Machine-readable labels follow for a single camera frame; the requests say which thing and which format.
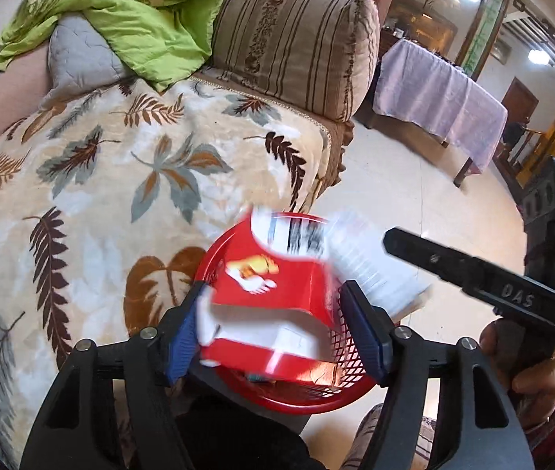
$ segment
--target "red cardboard box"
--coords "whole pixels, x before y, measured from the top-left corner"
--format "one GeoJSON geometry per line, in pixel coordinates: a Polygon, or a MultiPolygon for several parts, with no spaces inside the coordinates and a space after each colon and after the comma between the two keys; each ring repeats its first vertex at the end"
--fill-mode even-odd
{"type": "Polygon", "coordinates": [[[272,380],[340,384],[322,221],[254,209],[236,227],[213,287],[197,305],[205,364],[272,380]]]}

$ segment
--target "beige floor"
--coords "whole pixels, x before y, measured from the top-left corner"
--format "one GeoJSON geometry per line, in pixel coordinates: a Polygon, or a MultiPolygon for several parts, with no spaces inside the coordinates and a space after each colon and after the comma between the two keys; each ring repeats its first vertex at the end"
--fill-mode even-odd
{"type": "MultiPolygon", "coordinates": [[[[18,3],[0,0],[0,30],[18,3]]],[[[523,270],[526,237],[521,217],[493,168],[467,178],[458,189],[452,179],[466,159],[460,152],[445,150],[418,128],[392,119],[379,117],[375,127],[367,130],[357,123],[344,156],[342,182],[319,199],[314,212],[327,215],[348,207],[380,230],[401,226],[513,271],[523,270]]],[[[433,300],[406,323],[423,337],[455,343],[461,336],[478,338],[492,318],[488,306],[435,282],[433,300]]],[[[432,381],[425,408],[431,417],[436,416],[437,392],[432,381]]],[[[303,433],[313,456],[328,469],[337,469],[360,420],[384,395],[374,389],[348,407],[314,416],[303,433]]]]}

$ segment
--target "blue gripper pad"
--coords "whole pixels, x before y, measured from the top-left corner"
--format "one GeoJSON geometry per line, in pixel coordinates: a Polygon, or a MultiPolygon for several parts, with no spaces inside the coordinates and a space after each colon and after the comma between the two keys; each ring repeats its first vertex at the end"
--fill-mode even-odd
{"type": "Polygon", "coordinates": [[[169,343],[169,362],[167,363],[169,383],[175,383],[188,372],[191,360],[197,353],[197,345],[197,309],[193,304],[177,334],[171,338],[169,343]]]}
{"type": "Polygon", "coordinates": [[[384,382],[393,364],[393,343],[389,335],[393,322],[386,311],[373,309],[354,280],[341,286],[340,303],[364,370],[376,382],[384,382]]]}

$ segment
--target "pink tablecloth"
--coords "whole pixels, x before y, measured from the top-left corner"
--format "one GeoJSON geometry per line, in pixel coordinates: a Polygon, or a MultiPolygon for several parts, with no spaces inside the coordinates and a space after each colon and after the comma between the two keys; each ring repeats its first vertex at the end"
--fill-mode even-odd
{"type": "Polygon", "coordinates": [[[508,111],[461,70],[400,40],[382,57],[373,111],[416,123],[469,155],[483,172],[508,111]]]}

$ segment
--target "mesh basket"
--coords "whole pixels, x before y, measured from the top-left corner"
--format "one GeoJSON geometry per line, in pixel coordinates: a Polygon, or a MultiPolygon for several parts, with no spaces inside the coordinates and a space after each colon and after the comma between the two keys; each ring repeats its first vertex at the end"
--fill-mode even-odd
{"type": "MultiPolygon", "coordinates": [[[[322,221],[300,213],[285,213],[284,216],[322,221]]],[[[229,229],[211,246],[195,274],[195,279],[213,284],[217,274],[223,268],[223,255],[233,235],[234,228],[229,229]]],[[[364,372],[364,366],[344,322],[340,307],[339,319],[340,332],[332,330],[330,335],[335,362],[339,363],[343,370],[341,387],[300,385],[289,381],[251,382],[245,378],[244,373],[223,366],[218,367],[217,372],[230,389],[270,410],[305,415],[322,414],[344,407],[369,392],[375,385],[375,381],[364,372]]]]}

